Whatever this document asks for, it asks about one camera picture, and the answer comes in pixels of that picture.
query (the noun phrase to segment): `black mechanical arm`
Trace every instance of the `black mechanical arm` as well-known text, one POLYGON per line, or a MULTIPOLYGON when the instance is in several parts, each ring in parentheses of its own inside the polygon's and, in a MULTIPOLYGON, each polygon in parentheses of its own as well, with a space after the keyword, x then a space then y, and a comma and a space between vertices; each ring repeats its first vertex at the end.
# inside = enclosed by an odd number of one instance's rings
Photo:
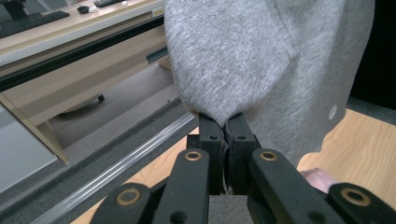
POLYGON ((396 223, 396 212, 359 186, 312 188, 278 151, 262 148, 243 115, 221 129, 200 116, 171 175, 149 189, 124 184, 97 209, 92 223, 207 223, 208 196, 247 195, 254 223, 396 223))

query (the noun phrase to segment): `wooden panel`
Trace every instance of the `wooden panel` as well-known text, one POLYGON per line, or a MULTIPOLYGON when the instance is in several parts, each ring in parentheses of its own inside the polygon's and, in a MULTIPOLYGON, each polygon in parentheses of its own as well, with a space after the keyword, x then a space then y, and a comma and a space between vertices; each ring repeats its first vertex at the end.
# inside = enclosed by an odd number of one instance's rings
POLYGON ((326 135, 322 151, 305 155, 298 170, 315 167, 370 190, 396 208, 396 126, 348 110, 326 135))

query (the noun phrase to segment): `gray fabric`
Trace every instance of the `gray fabric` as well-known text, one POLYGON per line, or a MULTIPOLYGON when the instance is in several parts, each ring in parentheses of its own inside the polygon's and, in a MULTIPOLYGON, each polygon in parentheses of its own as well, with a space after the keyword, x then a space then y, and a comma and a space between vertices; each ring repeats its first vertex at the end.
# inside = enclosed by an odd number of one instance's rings
POLYGON ((244 112, 263 147, 294 165, 345 115, 374 0, 165 4, 174 80, 185 106, 220 126, 244 112))

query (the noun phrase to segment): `gray floor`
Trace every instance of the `gray floor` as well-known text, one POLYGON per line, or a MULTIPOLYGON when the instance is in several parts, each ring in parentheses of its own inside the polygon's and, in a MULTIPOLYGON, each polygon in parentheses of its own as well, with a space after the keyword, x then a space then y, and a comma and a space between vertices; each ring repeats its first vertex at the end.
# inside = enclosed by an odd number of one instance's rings
MULTIPOLYGON (((59 136, 62 147, 72 150, 69 147, 78 140, 101 129, 171 85, 173 85, 172 73, 155 64, 102 92, 105 100, 101 104, 95 100, 77 111, 51 119, 50 123, 59 136)), ((175 97, 177 97, 176 92, 173 95, 169 94, 169 98, 172 98, 169 100, 175 97)), ((163 105, 163 102, 152 103, 156 109, 163 105)))

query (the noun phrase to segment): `wooden table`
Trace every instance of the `wooden table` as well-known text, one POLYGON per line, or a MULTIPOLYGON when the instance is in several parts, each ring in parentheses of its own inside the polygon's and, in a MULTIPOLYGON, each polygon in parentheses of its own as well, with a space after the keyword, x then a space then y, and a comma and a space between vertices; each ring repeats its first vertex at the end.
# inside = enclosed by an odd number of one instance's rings
MULTIPOLYGON (((148 187, 170 175, 186 137, 126 182, 148 187)), ((326 135, 319 153, 305 155, 298 170, 319 167, 341 182, 360 185, 396 208, 396 126, 348 110, 326 135)), ((89 223, 100 202, 73 223, 89 223)))

